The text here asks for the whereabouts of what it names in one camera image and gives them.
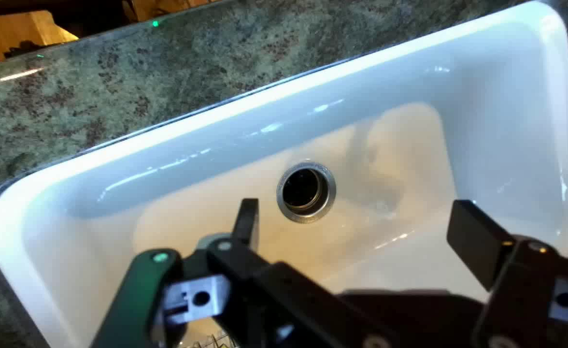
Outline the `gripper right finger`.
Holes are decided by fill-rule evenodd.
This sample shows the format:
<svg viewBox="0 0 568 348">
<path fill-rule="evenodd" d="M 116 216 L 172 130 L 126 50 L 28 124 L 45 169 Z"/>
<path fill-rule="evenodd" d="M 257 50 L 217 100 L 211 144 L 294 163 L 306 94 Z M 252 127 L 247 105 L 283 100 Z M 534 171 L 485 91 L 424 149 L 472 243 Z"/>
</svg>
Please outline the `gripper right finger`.
<svg viewBox="0 0 568 348">
<path fill-rule="evenodd" d="M 447 242 L 489 298 L 472 328 L 474 348 L 558 348 L 568 326 L 568 258 L 507 232 L 470 200 L 454 200 Z"/>
</svg>

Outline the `white sink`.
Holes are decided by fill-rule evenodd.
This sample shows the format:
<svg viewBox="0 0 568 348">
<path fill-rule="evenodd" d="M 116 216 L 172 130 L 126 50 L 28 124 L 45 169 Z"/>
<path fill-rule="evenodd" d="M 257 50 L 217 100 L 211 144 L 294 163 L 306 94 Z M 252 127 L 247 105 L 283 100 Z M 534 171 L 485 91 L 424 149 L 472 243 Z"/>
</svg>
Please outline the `white sink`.
<svg viewBox="0 0 568 348">
<path fill-rule="evenodd" d="M 259 200 L 253 245 L 331 291 L 486 300 L 454 200 L 568 256 L 568 28 L 540 1 L 254 90 L 0 189 L 0 273 L 87 348 L 140 252 L 189 255 Z"/>
</svg>

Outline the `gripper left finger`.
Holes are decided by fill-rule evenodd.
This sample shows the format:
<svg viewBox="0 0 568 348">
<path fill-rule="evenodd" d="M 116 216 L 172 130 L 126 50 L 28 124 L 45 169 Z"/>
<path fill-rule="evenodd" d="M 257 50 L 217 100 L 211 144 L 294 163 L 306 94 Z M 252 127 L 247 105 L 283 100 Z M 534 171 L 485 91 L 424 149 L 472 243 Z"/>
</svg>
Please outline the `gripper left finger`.
<svg viewBox="0 0 568 348">
<path fill-rule="evenodd" d="M 211 318 L 241 348 L 391 348 L 388 329 L 284 262 L 253 250 L 259 200 L 241 202 L 229 235 L 183 258 L 135 256 L 90 348 L 179 348 L 189 324 Z"/>
</svg>

